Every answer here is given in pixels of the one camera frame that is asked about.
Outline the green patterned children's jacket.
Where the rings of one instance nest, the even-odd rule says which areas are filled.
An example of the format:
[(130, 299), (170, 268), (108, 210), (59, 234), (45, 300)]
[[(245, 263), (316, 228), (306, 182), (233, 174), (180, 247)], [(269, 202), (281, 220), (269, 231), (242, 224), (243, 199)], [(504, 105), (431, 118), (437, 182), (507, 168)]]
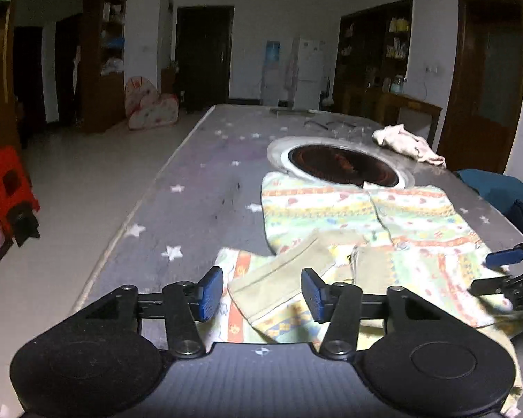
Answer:
[(435, 186), (332, 186), (273, 172), (260, 186), (260, 209), (272, 253), (219, 251), (225, 287), (204, 331), (209, 342), (321, 345), (325, 326), (300, 291), (306, 267), (369, 294), (405, 287), (503, 347), (523, 330), (507, 299), (470, 294), (488, 275), (488, 247)]

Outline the pink children's folding tent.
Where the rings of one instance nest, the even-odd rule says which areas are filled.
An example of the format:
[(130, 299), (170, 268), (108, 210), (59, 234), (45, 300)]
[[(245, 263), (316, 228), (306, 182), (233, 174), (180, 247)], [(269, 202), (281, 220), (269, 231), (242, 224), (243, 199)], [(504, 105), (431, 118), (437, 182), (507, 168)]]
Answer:
[(131, 77), (124, 87), (125, 115), (130, 130), (155, 129), (178, 121), (178, 100), (160, 93), (145, 77)]

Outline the blue sofa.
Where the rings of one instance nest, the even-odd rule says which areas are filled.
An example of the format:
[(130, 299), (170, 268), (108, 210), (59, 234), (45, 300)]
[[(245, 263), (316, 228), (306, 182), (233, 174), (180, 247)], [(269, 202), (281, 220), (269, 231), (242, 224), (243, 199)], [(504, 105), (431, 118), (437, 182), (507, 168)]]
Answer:
[(523, 202), (523, 182), (516, 177), (476, 169), (460, 170), (455, 174), (505, 217), (516, 200)]

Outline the round black induction cooktop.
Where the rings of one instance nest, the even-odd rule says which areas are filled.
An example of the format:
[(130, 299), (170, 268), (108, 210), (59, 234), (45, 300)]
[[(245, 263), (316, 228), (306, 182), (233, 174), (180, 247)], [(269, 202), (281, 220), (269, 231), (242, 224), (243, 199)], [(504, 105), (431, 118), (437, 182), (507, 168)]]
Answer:
[(268, 145), (267, 157), (276, 170), (314, 183), (398, 190), (415, 185), (414, 175), (401, 157), (362, 142), (284, 137)]

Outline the brown wooden side door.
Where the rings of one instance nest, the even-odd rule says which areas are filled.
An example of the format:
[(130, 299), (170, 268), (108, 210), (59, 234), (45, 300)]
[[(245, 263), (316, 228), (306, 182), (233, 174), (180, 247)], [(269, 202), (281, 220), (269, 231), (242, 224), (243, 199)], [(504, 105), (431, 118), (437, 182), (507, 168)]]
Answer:
[(458, 0), (454, 74), (437, 153), (503, 173), (523, 106), (523, 0)]

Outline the cream garment with number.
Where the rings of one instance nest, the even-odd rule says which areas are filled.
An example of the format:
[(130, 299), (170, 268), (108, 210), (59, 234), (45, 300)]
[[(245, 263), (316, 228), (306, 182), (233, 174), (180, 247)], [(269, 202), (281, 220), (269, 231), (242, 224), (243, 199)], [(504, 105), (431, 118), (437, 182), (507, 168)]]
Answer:
[(437, 167), (446, 168), (444, 157), (436, 152), (421, 136), (407, 131), (403, 124), (389, 125), (383, 129), (375, 130), (372, 139), (377, 145), (387, 147), (398, 154), (410, 157), (419, 163), (428, 163)]

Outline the wooden side table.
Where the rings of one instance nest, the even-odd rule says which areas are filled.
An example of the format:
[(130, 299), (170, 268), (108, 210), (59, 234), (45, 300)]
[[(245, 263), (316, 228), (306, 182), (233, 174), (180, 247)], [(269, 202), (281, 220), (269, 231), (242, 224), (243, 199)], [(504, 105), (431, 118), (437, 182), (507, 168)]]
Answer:
[(354, 98), (369, 101), (374, 104), (373, 120), (380, 125), (398, 124), (402, 109), (408, 109), (417, 113), (426, 114), (431, 118), (427, 141), (430, 146), (434, 144), (435, 134), (442, 108), (423, 100), (405, 95), (386, 93), (381, 89), (363, 89), (354, 85), (345, 87), (340, 100), (340, 106), (344, 114), (348, 114)]

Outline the dark flat bar on table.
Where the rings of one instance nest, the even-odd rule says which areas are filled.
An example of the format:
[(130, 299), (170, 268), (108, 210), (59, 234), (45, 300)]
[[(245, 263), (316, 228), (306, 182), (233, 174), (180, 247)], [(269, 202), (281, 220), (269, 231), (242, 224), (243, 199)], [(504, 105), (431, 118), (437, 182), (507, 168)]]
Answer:
[(312, 117), (316, 115), (316, 110), (311, 109), (287, 109), (287, 108), (271, 108), (269, 111), (276, 116), (291, 115), (301, 117)]

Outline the teal glass jar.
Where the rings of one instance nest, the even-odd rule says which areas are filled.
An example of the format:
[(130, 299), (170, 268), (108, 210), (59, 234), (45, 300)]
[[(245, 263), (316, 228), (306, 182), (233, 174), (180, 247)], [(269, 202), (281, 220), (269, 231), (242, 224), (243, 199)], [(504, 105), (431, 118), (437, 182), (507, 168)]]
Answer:
[(394, 94), (402, 94), (404, 84), (405, 77), (403, 75), (395, 75), (391, 81), (389, 92)]

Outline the white water dispenser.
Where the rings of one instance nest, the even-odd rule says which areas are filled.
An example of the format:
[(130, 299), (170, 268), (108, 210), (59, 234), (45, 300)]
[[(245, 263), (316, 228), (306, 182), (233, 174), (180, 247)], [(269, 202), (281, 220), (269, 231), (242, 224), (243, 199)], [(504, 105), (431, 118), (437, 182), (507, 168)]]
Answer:
[(267, 41), (261, 77), (260, 100), (263, 106), (276, 107), (280, 100), (280, 42)]

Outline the white refrigerator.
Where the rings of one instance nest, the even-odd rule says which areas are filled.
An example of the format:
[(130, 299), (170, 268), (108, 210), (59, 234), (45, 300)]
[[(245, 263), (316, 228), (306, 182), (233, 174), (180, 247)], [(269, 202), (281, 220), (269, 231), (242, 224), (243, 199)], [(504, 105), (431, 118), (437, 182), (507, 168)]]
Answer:
[(324, 73), (323, 41), (302, 37), (294, 43), (294, 109), (318, 109)]

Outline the red plastic stool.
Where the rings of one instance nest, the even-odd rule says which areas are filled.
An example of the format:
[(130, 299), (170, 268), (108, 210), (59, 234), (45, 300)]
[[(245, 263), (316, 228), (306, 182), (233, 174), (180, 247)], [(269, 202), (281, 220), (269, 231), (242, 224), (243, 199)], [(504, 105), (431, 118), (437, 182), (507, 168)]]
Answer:
[(33, 195), (20, 157), (13, 146), (0, 148), (0, 223), (7, 238), (21, 246), (39, 238), (36, 213), (40, 204)]

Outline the dark wooden display shelf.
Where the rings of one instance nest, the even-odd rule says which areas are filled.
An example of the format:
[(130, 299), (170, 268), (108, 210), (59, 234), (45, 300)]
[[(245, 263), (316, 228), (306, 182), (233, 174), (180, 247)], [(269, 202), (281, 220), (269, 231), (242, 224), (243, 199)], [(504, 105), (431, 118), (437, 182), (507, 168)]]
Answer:
[(340, 19), (333, 97), (349, 85), (381, 88), (407, 75), (413, 0), (400, 0)]

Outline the dark wooden entrance door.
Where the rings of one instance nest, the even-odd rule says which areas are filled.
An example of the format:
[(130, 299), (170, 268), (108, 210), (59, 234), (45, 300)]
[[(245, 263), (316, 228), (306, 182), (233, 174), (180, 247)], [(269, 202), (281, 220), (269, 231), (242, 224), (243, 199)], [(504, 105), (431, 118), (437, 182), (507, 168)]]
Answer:
[(233, 16), (233, 6), (177, 10), (176, 83), (187, 112), (228, 100)]

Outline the dark wooden left cabinet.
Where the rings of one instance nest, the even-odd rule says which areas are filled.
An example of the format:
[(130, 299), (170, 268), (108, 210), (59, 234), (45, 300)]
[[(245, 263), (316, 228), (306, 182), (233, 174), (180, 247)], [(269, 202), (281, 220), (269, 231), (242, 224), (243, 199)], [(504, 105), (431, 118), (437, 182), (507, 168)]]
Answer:
[(125, 118), (124, 44), (126, 0), (95, 0), (89, 43), (82, 52), (84, 122), (89, 133), (104, 132)]

